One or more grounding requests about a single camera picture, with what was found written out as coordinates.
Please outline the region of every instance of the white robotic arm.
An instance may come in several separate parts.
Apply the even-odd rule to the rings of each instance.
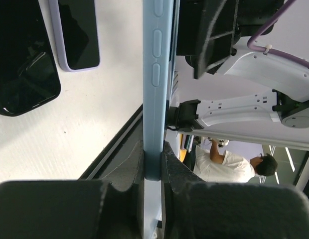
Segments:
[[[192,131],[225,122],[269,120],[292,128],[309,127],[309,69],[272,54],[252,51],[248,37],[217,73],[249,79],[273,90],[226,100],[194,100],[170,111],[168,126]]]
[[[235,56],[225,61],[217,73],[234,75],[279,91],[298,102],[309,100],[309,69],[285,58],[252,51],[249,37],[241,37]]]

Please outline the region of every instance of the white surface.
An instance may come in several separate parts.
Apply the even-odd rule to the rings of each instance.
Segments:
[[[299,0],[274,26],[273,31],[260,38],[273,48],[303,56],[309,59],[309,1]],[[205,74],[199,80],[193,79],[193,69],[188,66],[184,57],[177,58],[176,70],[179,75],[180,102],[192,99],[221,100],[232,97],[264,92],[269,88],[260,84],[234,76]],[[279,122],[248,121],[216,124],[209,127],[217,137],[227,138],[227,134],[235,135],[233,140],[245,141],[246,137],[256,140],[284,141],[293,147],[295,142],[309,148],[309,128],[288,128]]]
[[[39,2],[57,62],[48,1]],[[0,116],[0,182],[77,179],[142,104],[142,1],[95,2],[100,66],[79,73],[57,66],[57,99]]]

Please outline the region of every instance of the light blue phone case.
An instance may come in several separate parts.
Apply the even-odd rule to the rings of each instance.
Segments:
[[[161,178],[160,156],[163,150],[168,78],[169,74],[173,77],[174,73],[174,70],[169,73],[173,7],[173,0],[143,1],[145,178],[154,181]],[[171,46],[172,68],[175,44]]]

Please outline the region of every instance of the black smartphone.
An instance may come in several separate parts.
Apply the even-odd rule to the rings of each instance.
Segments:
[[[0,0],[0,114],[26,113],[60,88],[38,0]]]
[[[49,0],[58,61],[64,71],[96,68],[100,63],[94,0]]]

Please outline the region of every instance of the purple cable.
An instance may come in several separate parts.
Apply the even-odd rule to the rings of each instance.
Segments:
[[[262,35],[268,28],[270,28],[277,20],[283,15],[284,12],[286,12],[290,6],[295,3],[296,0],[288,0],[251,38],[248,40],[248,47],[253,51],[260,51],[265,52],[266,47],[263,46],[256,46],[253,44],[253,42]],[[303,60],[299,57],[296,57],[294,55],[291,55],[289,53],[279,51],[276,49],[269,49],[268,53],[277,55],[283,58],[286,58],[290,61],[294,61],[300,65],[303,65],[305,67],[309,68],[309,62],[306,60]]]

